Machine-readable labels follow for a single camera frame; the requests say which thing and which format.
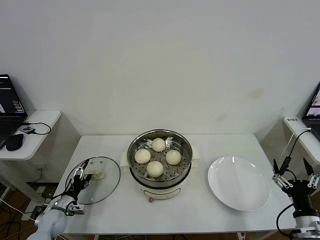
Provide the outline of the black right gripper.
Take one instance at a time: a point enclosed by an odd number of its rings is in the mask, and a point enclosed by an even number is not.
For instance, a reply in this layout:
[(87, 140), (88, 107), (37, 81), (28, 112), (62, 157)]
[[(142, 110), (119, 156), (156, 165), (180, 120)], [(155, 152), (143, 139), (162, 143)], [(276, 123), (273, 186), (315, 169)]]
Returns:
[(308, 180), (290, 180), (284, 177), (284, 173), (289, 167), (291, 159), (285, 159), (279, 167), (276, 160), (273, 160), (273, 176), (272, 180), (281, 190), (292, 198), (294, 217), (318, 216), (318, 211), (314, 209), (311, 194), (318, 187), (320, 175), (315, 174), (313, 167), (303, 158), (304, 167), (308, 175)]

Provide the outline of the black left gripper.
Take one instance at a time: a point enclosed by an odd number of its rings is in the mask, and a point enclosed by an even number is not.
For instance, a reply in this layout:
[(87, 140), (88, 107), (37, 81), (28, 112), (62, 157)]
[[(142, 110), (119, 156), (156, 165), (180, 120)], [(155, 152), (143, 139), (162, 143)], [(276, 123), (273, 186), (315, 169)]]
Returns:
[(90, 182), (92, 174), (88, 174), (83, 178), (87, 165), (88, 162), (84, 161), (75, 168), (73, 182), (69, 189), (70, 195), (78, 195), (85, 188), (85, 184)]

